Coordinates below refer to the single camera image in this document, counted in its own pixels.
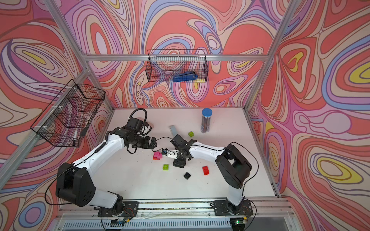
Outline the pink lego brick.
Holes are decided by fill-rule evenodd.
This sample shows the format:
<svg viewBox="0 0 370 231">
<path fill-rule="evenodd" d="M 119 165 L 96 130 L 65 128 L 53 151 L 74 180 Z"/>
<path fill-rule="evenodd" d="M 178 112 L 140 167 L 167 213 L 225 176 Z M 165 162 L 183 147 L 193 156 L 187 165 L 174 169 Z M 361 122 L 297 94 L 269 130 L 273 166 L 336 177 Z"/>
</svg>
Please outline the pink lego brick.
<svg viewBox="0 0 370 231">
<path fill-rule="evenodd" d="M 161 160 L 162 159 L 162 153 L 161 152 L 154 152 L 153 154 L 153 160 Z"/>
</svg>

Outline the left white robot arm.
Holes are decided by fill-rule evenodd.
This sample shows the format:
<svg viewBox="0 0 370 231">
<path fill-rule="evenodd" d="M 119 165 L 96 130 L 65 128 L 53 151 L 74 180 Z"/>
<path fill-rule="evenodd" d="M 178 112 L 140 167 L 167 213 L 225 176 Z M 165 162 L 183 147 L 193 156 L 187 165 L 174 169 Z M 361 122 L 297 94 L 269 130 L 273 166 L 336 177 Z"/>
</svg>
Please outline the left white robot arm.
<svg viewBox="0 0 370 231">
<path fill-rule="evenodd" d="M 116 128 L 106 134 L 106 139 L 91 152 L 75 162 L 63 163 L 58 168 L 55 194 L 58 198 L 78 207 L 94 206 L 108 210 L 112 216 L 121 216 L 125 209 L 122 196 L 97 189 L 92 177 L 116 152 L 129 147 L 152 150 L 157 147 L 154 137 L 143 136 L 137 132 Z"/>
</svg>

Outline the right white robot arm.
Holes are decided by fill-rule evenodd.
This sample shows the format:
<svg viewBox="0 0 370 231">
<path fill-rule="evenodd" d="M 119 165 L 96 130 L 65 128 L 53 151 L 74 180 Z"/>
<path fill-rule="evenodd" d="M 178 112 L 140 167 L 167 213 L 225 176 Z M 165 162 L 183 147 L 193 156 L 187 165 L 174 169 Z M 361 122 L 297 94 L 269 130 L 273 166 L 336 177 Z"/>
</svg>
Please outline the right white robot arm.
<svg viewBox="0 0 370 231">
<path fill-rule="evenodd" d="M 215 200 L 211 203 L 216 216 L 251 215 L 248 204 L 243 197 L 244 183 L 250 176 L 252 166 L 244 155 L 233 144 L 226 147 L 214 147 L 202 144 L 196 140 L 186 141 L 180 135 L 171 139 L 174 146 L 174 165 L 183 168 L 188 160 L 203 159 L 214 162 L 224 180 L 229 185 L 225 200 Z"/>
</svg>

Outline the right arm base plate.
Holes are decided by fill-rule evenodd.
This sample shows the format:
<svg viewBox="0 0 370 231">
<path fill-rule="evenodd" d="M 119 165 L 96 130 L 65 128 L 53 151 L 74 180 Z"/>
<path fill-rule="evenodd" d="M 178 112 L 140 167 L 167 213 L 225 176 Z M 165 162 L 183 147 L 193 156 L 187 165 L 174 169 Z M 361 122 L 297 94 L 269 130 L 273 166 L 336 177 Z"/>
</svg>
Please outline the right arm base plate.
<svg viewBox="0 0 370 231">
<path fill-rule="evenodd" d="M 210 203 L 214 209 L 216 216 L 244 216 L 250 217 L 253 215 L 253 209 L 249 200 L 243 199 L 237 206 L 233 205 L 228 200 L 216 200 Z"/>
</svg>

